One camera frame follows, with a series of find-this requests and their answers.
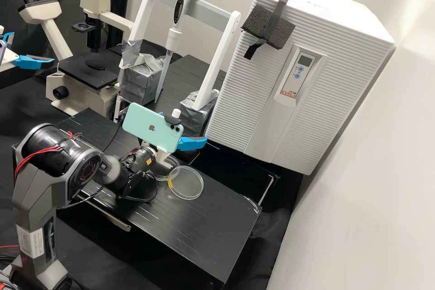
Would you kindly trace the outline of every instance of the control panel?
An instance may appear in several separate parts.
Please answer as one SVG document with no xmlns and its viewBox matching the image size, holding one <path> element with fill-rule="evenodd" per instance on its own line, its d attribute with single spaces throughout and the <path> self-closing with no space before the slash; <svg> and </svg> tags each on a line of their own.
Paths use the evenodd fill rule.
<svg viewBox="0 0 435 290">
<path fill-rule="evenodd" d="M 290 69 L 290 73 L 280 91 L 280 94 L 296 98 L 315 60 L 316 57 L 314 55 L 301 51 L 295 64 Z"/>
</svg>

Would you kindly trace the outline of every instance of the petri dish lid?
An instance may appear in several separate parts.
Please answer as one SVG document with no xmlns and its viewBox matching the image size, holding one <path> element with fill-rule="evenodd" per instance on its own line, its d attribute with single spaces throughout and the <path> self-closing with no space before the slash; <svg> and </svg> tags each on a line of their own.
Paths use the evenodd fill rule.
<svg viewBox="0 0 435 290">
<path fill-rule="evenodd" d="M 195 169 L 180 165 L 168 175 L 168 185 L 178 197 L 186 200 L 198 198 L 204 189 L 204 181 Z"/>
<path fill-rule="evenodd" d="M 178 160 L 170 155 L 164 159 L 163 163 L 156 162 L 150 169 L 150 173 L 155 176 L 158 181 L 168 181 L 169 173 L 178 166 L 180 166 Z M 175 178 L 177 174 L 178 173 L 174 171 L 172 178 Z"/>
</svg>

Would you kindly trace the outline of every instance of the blue plastic clip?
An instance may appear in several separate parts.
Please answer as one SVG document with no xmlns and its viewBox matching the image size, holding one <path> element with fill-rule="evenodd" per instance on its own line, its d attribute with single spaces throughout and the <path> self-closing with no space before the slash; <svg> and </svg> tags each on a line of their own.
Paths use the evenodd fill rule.
<svg viewBox="0 0 435 290">
<path fill-rule="evenodd" d="M 33 59 L 28 56 L 20 55 L 19 58 L 12 63 L 21 69 L 41 69 L 43 63 L 50 63 L 52 61 L 54 61 L 54 59 Z"/>
<path fill-rule="evenodd" d="M 8 39 L 8 37 L 9 37 L 9 35 L 14 35 L 14 34 L 15 34 L 15 32 L 9 32 L 9 33 L 4 34 L 4 35 L 3 35 L 3 41 L 4 41 L 6 44 L 8 44 L 7 39 Z"/>
<path fill-rule="evenodd" d="M 188 150 L 198 150 L 205 146 L 208 141 L 207 136 L 203 137 L 181 137 L 177 149 L 184 152 Z"/>
</svg>

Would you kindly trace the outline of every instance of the mint green iphone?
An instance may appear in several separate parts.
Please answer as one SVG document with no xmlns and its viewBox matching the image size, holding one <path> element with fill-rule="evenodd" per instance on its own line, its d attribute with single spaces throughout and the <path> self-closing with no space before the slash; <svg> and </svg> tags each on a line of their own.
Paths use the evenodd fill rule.
<svg viewBox="0 0 435 290">
<path fill-rule="evenodd" d="M 137 103 L 131 103 L 122 124 L 122 129 L 154 146 L 160 146 L 168 153 L 177 150 L 182 125 L 172 125 L 164 117 Z"/>
</svg>

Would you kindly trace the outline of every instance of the robotic arm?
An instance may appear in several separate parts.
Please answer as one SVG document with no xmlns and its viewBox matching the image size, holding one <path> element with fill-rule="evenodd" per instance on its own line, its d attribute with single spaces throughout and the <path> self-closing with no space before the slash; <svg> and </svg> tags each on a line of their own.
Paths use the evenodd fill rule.
<svg viewBox="0 0 435 290">
<path fill-rule="evenodd" d="M 20 289 L 68 290 L 72 280 L 56 256 L 56 208 L 91 179 L 126 197 L 156 161 L 150 147 L 118 160 L 51 124 L 33 128 L 14 150 L 12 197 L 20 255 L 10 279 Z"/>
</svg>

